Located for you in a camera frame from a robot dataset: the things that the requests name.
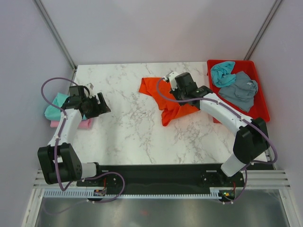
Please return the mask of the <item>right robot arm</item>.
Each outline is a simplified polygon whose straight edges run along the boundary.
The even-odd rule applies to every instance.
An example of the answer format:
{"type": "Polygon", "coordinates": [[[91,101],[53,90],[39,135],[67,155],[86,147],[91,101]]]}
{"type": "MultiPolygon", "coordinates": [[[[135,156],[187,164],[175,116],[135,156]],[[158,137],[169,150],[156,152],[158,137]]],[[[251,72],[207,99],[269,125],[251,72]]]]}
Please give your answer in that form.
{"type": "Polygon", "coordinates": [[[223,124],[235,136],[233,154],[221,165],[217,181],[228,186],[234,175],[269,148],[267,126],[262,118],[253,119],[225,103],[207,86],[198,87],[190,73],[171,72],[165,76],[170,93],[180,105],[194,106],[223,124]]]}

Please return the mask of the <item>orange t shirt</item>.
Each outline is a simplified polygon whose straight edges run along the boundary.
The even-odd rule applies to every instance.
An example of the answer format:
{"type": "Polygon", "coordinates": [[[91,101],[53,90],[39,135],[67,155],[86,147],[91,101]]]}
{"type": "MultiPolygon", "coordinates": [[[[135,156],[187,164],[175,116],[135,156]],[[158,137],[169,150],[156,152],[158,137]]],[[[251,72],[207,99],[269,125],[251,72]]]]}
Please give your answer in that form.
{"type": "Polygon", "coordinates": [[[156,90],[157,82],[160,78],[157,77],[147,77],[142,78],[141,85],[139,88],[139,93],[151,96],[157,103],[161,113],[161,123],[162,126],[168,126],[168,124],[177,118],[187,116],[198,112],[199,109],[195,106],[189,104],[179,105],[179,103],[171,102],[164,99],[156,90]]]}

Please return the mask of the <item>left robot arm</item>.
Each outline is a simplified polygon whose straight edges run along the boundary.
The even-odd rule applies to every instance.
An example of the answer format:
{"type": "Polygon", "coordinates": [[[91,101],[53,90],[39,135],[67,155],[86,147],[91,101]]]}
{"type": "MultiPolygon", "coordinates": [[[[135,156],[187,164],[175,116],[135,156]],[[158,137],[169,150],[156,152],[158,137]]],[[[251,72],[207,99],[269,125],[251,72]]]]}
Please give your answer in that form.
{"type": "Polygon", "coordinates": [[[98,163],[82,163],[72,144],[83,117],[96,118],[111,112],[101,92],[93,94],[87,86],[71,86],[70,96],[60,107],[61,118],[48,145],[38,149],[37,156],[47,184],[73,182],[87,178],[93,186],[104,181],[98,163]]]}

